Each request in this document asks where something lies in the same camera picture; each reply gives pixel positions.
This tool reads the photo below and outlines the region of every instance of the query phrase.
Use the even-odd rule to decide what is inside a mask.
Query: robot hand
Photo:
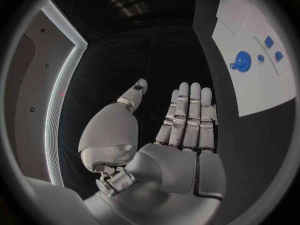
[[[138,104],[147,90],[146,81],[140,79],[138,83],[141,82],[144,86],[138,85],[139,96],[133,96],[139,98]],[[135,86],[124,94],[138,94],[133,91]],[[134,109],[130,107],[137,106],[130,106],[128,100],[133,101],[130,95],[123,95],[118,99],[118,103],[101,110],[88,124],[80,140],[80,143],[96,141],[95,135],[88,140],[93,132],[86,133],[86,130],[95,131],[91,129],[95,123],[98,129],[103,128],[102,124],[115,129],[117,137],[125,136],[124,127],[131,131],[125,139],[117,141],[116,136],[113,140],[106,139],[107,136],[111,137],[109,130],[105,130],[108,134],[102,139],[99,133],[103,132],[98,130],[97,143],[101,143],[101,146],[94,146],[94,150],[104,151],[103,148],[107,147],[114,149],[110,153],[98,152],[99,157],[94,155],[93,161],[97,162],[86,158],[91,157],[92,153],[83,155],[83,151],[81,152],[85,166],[93,172],[101,172],[101,178],[97,180],[100,192],[86,201],[91,212],[99,222],[104,222],[105,215],[99,212],[103,208],[95,206],[102,200],[128,224],[202,225],[212,222],[225,195],[226,177],[220,157],[214,153],[213,127],[217,115],[215,107],[211,105],[211,90],[201,90],[198,83],[193,83],[189,88],[189,85],[183,82],[179,90],[172,93],[171,105],[156,141],[145,145],[134,155],[132,148],[137,147],[137,125],[136,120],[131,119],[134,116],[130,112]],[[111,159],[116,150],[120,149],[120,145],[130,145],[130,148],[125,149],[129,153],[117,152],[125,154],[125,159]],[[82,150],[88,146],[79,144],[79,147]]]

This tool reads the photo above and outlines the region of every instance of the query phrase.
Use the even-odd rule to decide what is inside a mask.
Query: led light strip
[[[50,180],[54,185],[64,186],[58,153],[60,116],[65,98],[64,94],[68,90],[73,73],[87,49],[88,43],[52,1],[49,0],[41,10],[75,45],[65,60],[53,86],[47,107],[44,130],[44,146]]]

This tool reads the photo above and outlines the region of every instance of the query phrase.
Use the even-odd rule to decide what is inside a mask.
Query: blue object
[[[251,57],[246,51],[240,51],[235,58],[235,63],[231,63],[230,67],[232,69],[237,69],[244,73],[249,70],[251,66]]]
[[[264,61],[265,61],[265,57],[264,57],[263,55],[261,55],[261,54],[259,54],[259,55],[257,56],[257,59],[258,59],[260,62],[264,62]]]
[[[270,48],[274,44],[274,41],[272,40],[272,38],[267,36],[266,39],[264,40],[264,43],[268,48]]]
[[[277,62],[279,62],[284,56],[280,51],[277,51],[275,53],[275,57],[276,57]]]

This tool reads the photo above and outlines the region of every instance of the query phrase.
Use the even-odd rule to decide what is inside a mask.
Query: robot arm
[[[172,93],[155,142],[137,151],[132,113],[146,90],[140,79],[84,130],[79,144],[83,164],[101,173],[96,181],[100,192],[85,203],[101,223],[106,215],[99,201],[128,224],[209,224],[226,190],[223,165],[215,154],[212,92],[183,82]],[[112,218],[111,224],[117,223]]]

